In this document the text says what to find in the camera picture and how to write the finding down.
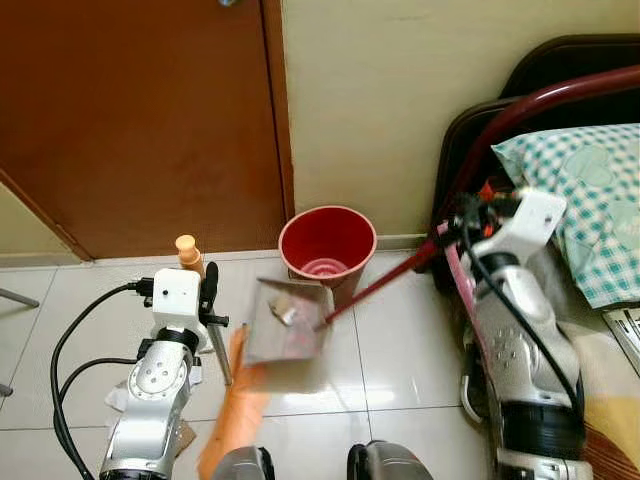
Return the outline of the beige paper scrap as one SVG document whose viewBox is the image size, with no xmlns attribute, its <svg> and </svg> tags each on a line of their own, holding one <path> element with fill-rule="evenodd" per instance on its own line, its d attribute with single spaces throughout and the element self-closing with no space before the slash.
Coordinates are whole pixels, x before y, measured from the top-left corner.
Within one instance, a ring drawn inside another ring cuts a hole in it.
<svg viewBox="0 0 640 480">
<path fill-rule="evenodd" d="M 297 314 L 297 307 L 294 305 L 291 294 L 278 294 L 278 296 L 271 298 L 268 302 L 268 307 L 271 315 L 273 315 L 280 324 L 285 326 L 291 326 L 293 324 L 294 316 Z"/>
</svg>

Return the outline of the white printed book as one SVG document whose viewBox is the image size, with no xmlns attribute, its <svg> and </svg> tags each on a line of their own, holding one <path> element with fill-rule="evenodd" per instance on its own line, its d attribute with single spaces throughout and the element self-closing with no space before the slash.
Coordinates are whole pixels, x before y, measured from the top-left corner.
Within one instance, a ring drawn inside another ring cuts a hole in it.
<svg viewBox="0 0 640 480">
<path fill-rule="evenodd" d="M 616 308 L 603 314 L 605 325 L 611 329 L 623 355 L 632 369 L 640 375 L 640 323 L 637 308 Z"/>
</svg>

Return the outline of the brown cardboard piece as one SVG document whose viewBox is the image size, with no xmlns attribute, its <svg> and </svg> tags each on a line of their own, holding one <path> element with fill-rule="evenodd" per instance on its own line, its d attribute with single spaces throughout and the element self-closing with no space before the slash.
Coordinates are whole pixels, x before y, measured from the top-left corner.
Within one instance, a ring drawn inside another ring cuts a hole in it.
<svg viewBox="0 0 640 480">
<path fill-rule="evenodd" d="M 177 448 L 175 448 L 175 456 L 180 456 L 183 452 L 186 452 L 189 447 L 191 447 L 192 443 L 195 442 L 197 438 L 197 433 L 195 429 L 192 429 L 192 426 L 189 425 L 189 422 L 186 420 L 179 421 L 179 428 L 177 431 Z"/>
</svg>

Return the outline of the red plastic bucket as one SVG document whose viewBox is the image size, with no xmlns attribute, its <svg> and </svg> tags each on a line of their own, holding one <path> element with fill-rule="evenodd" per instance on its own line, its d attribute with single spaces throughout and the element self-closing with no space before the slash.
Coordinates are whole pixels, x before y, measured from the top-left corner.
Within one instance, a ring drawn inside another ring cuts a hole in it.
<svg viewBox="0 0 640 480">
<path fill-rule="evenodd" d="M 349 305 L 362 271 L 378 247 L 374 224 L 351 207 L 328 205 L 300 212 L 276 242 L 292 276 L 325 285 L 338 308 Z"/>
</svg>

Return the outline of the brown wooden door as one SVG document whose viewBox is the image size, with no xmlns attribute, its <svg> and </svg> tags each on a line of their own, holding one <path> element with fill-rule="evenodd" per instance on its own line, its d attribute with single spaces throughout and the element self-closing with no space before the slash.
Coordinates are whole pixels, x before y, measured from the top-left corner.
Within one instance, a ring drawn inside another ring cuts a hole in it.
<svg viewBox="0 0 640 480">
<path fill-rule="evenodd" d="M 0 183 L 82 260 L 270 250 L 283 0 L 0 0 Z"/>
</svg>

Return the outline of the grey metal furniture leg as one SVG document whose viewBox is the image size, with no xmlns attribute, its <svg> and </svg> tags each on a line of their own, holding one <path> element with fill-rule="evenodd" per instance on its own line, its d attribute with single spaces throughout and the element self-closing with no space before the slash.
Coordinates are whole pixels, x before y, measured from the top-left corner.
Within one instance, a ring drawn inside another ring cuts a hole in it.
<svg viewBox="0 0 640 480">
<path fill-rule="evenodd" d="M 40 302 L 38 302 L 37 300 L 32 300 L 32 298 L 23 296 L 23 294 L 8 291 L 8 289 L 4 288 L 0 288 L 0 298 L 20 303 L 20 305 L 24 305 L 29 308 L 40 307 Z"/>
</svg>

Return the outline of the grey right robot leg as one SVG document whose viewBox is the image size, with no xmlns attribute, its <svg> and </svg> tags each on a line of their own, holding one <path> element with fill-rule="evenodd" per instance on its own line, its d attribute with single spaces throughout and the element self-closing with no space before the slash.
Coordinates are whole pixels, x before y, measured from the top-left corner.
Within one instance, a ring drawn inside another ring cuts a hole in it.
<svg viewBox="0 0 640 480">
<path fill-rule="evenodd" d="M 410 449 L 394 442 L 353 444 L 346 461 L 346 480 L 434 480 Z"/>
</svg>

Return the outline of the dark bed headboard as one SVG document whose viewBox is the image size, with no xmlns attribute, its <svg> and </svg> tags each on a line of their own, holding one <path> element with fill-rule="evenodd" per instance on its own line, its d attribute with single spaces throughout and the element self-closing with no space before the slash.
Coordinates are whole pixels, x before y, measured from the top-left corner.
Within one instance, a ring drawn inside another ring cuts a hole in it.
<svg viewBox="0 0 640 480">
<path fill-rule="evenodd" d="M 509 96 L 525 95 L 549 84 L 607 70 L 634 67 L 639 63 L 640 38 L 636 35 L 568 35 L 552 38 L 536 46 L 518 61 L 497 100 L 481 102 L 462 111 L 445 128 L 436 169 L 434 214 L 436 202 L 445 197 L 442 193 L 442 187 L 445 186 L 444 175 L 456 172 L 458 164 L 466 155 L 466 142 L 472 140 L 497 113 L 494 102 Z M 509 133 L 506 140 L 498 140 L 493 146 L 532 132 L 625 123 L 640 125 L 639 90 L 558 106 L 527 120 L 517 131 Z M 493 155 L 497 165 L 489 170 L 486 180 L 489 187 L 498 191 L 524 188 L 517 187 L 512 182 L 500 165 L 497 155 L 494 152 Z"/>
</svg>

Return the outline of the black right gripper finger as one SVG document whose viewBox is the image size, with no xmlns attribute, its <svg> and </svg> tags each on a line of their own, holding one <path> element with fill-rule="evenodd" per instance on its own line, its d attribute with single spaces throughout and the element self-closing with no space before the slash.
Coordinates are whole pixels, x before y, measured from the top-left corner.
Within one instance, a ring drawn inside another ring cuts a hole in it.
<svg viewBox="0 0 640 480">
<path fill-rule="evenodd" d="M 431 247 L 435 252 L 444 253 L 453 244 L 467 243 L 471 239 L 471 216 L 466 212 L 456 212 L 445 219 L 431 233 Z"/>
</svg>

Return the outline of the grey left robot leg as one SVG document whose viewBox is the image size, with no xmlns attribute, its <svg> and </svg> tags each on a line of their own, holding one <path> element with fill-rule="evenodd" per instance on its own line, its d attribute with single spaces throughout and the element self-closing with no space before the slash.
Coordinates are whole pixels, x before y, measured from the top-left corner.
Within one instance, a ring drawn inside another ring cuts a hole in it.
<svg viewBox="0 0 640 480">
<path fill-rule="evenodd" d="M 273 458 L 256 445 L 234 449 L 221 457 L 212 480 L 275 480 Z"/>
</svg>

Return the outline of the beige patterned bed sheet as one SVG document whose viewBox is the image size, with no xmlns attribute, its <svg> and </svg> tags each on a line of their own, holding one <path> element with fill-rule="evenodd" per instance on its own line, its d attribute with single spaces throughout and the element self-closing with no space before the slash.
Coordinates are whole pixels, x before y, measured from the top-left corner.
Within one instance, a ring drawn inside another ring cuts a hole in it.
<svg viewBox="0 0 640 480">
<path fill-rule="evenodd" d="M 605 320 L 577 288 L 567 261 L 550 243 L 532 257 L 548 282 L 557 323 L 579 356 L 585 392 L 586 443 L 582 457 L 595 480 L 640 480 L 640 385 L 630 358 Z"/>
</svg>

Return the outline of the grey robot leg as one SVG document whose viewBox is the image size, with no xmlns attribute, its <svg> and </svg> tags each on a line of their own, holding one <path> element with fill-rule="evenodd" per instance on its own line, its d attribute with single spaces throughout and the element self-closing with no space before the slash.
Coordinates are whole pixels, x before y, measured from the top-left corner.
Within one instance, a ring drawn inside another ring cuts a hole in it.
<svg viewBox="0 0 640 480">
<path fill-rule="evenodd" d="M 353 444 L 346 461 L 346 480 L 434 480 L 410 449 L 394 442 Z"/>
<path fill-rule="evenodd" d="M 275 480 L 273 458 L 256 445 L 234 449 L 221 457 L 212 480 Z"/>
</svg>

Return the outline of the metal dustpan with red handle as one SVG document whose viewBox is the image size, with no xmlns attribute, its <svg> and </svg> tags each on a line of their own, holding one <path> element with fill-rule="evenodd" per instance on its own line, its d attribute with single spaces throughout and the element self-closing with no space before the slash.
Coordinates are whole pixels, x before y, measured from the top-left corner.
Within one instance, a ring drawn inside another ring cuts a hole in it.
<svg viewBox="0 0 640 480">
<path fill-rule="evenodd" d="M 466 155 L 458 164 L 456 172 L 444 175 L 445 186 L 442 187 L 442 193 L 445 197 L 436 202 L 434 215 L 439 218 L 445 212 L 453 212 L 454 204 L 456 204 L 454 198 L 462 193 L 493 193 L 486 182 L 489 170 L 497 166 L 492 146 L 498 140 L 506 140 L 509 133 L 517 131 L 527 120 L 561 105 L 595 99 L 600 96 L 617 95 L 617 93 L 636 90 L 639 86 L 640 68 L 634 65 L 634 67 L 607 70 L 607 72 L 590 74 L 590 76 L 566 79 L 566 81 L 549 84 L 549 86 L 525 93 L 525 95 L 509 96 L 507 99 L 494 102 L 495 115 L 493 118 L 485 123 L 483 129 L 480 129 L 472 140 L 466 142 Z M 397 276 L 408 270 L 425 270 L 429 262 L 442 255 L 431 247 L 431 233 L 433 232 L 434 230 L 430 230 L 425 242 L 421 244 L 419 251 L 410 257 L 410 260 L 402 262 L 392 273 L 376 280 L 365 291 L 355 292 L 349 305 L 342 308 L 335 306 L 332 293 L 332 314 L 315 315 L 310 311 L 303 311 L 301 301 L 293 298 L 297 314 L 294 316 L 291 326 L 280 324 L 268 307 L 271 298 L 278 296 L 278 294 L 284 294 L 283 289 L 279 285 L 269 285 L 262 282 L 261 293 L 268 310 L 262 314 L 253 312 L 251 321 L 248 321 L 246 325 L 250 330 L 244 339 L 242 351 L 244 365 L 301 361 L 305 358 L 315 357 L 324 346 L 326 330 L 349 307 L 379 291 L 385 284 L 393 282 Z"/>
</svg>

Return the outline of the orange bristle broom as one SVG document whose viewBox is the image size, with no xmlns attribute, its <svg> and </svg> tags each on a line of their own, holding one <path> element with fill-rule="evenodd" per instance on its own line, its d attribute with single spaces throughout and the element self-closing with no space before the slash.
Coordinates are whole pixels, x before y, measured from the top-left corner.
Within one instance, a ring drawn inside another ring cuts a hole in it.
<svg viewBox="0 0 640 480">
<path fill-rule="evenodd" d="M 232 384 L 227 388 L 224 401 L 214 428 L 211 430 L 205 448 L 198 456 L 197 472 L 200 480 L 214 480 L 215 470 L 225 454 L 236 448 L 252 445 L 262 422 L 262 412 L 268 406 L 269 398 L 264 392 L 257 392 L 262 380 L 262 372 L 257 367 L 244 365 L 242 351 L 247 326 L 230 335 L 228 355 Z"/>
</svg>

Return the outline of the green checked pillow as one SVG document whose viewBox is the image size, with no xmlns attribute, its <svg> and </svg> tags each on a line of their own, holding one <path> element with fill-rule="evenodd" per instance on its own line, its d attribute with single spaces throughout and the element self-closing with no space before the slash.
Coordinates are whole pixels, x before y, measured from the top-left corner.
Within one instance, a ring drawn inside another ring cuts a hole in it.
<svg viewBox="0 0 640 480">
<path fill-rule="evenodd" d="M 588 125 L 492 148 L 517 187 L 564 198 L 553 241 L 594 308 L 640 301 L 640 125 Z"/>
</svg>

